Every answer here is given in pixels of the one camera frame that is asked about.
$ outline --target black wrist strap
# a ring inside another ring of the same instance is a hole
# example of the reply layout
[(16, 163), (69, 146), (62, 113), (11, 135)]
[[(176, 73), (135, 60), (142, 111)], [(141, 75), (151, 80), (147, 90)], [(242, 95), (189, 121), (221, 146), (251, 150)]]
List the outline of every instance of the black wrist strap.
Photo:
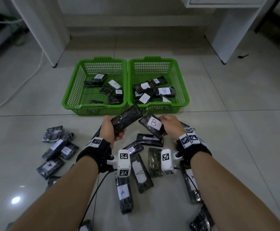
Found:
[(99, 172), (103, 172), (110, 155), (110, 143), (103, 138), (95, 137), (79, 153), (76, 162), (84, 156), (90, 156), (96, 161)]
[(190, 165), (190, 160), (199, 151), (212, 155), (195, 133), (183, 134), (176, 141), (176, 144), (177, 150), (183, 154), (184, 164), (186, 165)]

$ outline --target human arm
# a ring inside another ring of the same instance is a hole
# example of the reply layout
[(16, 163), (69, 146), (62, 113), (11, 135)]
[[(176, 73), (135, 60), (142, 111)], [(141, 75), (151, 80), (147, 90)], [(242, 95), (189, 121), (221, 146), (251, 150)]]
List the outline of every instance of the human arm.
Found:
[[(161, 116), (175, 141), (186, 133), (175, 116)], [(201, 197), (216, 226), (227, 230), (280, 230), (280, 221), (269, 208), (211, 155), (197, 152), (190, 165)]]
[[(111, 149), (123, 133), (114, 135), (111, 117), (105, 116), (100, 137), (110, 143)], [(89, 203), (98, 165), (84, 156), (51, 188), (39, 197), (11, 226), (9, 231), (77, 230)]]

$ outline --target white power cord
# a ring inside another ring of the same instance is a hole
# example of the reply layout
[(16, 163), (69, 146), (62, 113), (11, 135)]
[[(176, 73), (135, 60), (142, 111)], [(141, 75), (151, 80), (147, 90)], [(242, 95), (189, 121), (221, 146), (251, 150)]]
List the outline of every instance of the white power cord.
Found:
[(43, 56), (44, 56), (44, 52), (42, 51), (40, 63), (38, 64), (38, 67), (36, 68), (36, 70), (34, 71), (34, 73), (33, 73), (29, 78), (27, 78), (25, 81), (23, 81), (22, 84), (19, 85), (19, 87), (15, 90), (15, 92), (14, 92), (10, 97), (8, 97), (5, 101), (3, 101), (3, 103), (0, 104), (0, 108), (1, 108), (3, 105), (5, 105), (5, 104), (19, 91), (19, 89), (21, 89), (21, 87), (22, 87), (23, 85), (25, 85), (26, 82), (29, 81), (29, 80), (38, 72), (38, 70), (40, 69), (40, 67), (41, 67), (41, 65), (42, 65)]
[(3, 23), (3, 24), (12, 24), (12, 23), (19, 23), (23, 21), (23, 19), (18, 19), (18, 20), (15, 20), (15, 21), (0, 21), (0, 23)]

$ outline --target basket handle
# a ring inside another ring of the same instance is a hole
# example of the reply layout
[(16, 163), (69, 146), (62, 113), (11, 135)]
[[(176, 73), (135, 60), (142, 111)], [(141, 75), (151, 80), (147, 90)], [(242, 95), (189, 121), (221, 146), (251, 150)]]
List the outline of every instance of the basket handle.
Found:
[(109, 62), (110, 60), (113, 60), (112, 57), (94, 57), (93, 62)]
[(156, 60), (161, 60), (161, 56), (146, 56), (144, 60), (147, 62), (154, 62)]

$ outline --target green plastic basket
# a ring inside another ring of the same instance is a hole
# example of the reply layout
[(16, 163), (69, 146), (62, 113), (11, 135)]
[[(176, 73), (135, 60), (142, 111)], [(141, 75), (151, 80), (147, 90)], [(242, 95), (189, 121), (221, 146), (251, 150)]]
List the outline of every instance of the green plastic basket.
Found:
[(182, 107), (187, 106), (190, 100), (177, 61), (159, 56), (131, 59), (128, 62), (128, 104), (135, 103), (135, 84), (160, 76), (164, 76), (168, 83), (157, 87), (174, 87), (175, 97), (167, 97), (172, 103), (157, 103), (155, 101), (160, 101), (160, 98), (152, 98), (149, 103), (139, 105), (141, 111), (143, 113), (177, 113)]
[[(124, 91), (124, 101), (119, 105), (109, 105), (108, 97), (100, 93), (101, 87), (87, 88), (83, 81), (90, 81), (98, 73), (107, 73), (108, 81), (115, 80)], [(95, 57), (79, 61), (74, 69), (69, 85), (65, 92), (62, 105), (79, 116), (118, 115), (127, 104), (127, 61), (111, 57)], [(103, 104), (90, 104), (91, 100), (103, 101)]]

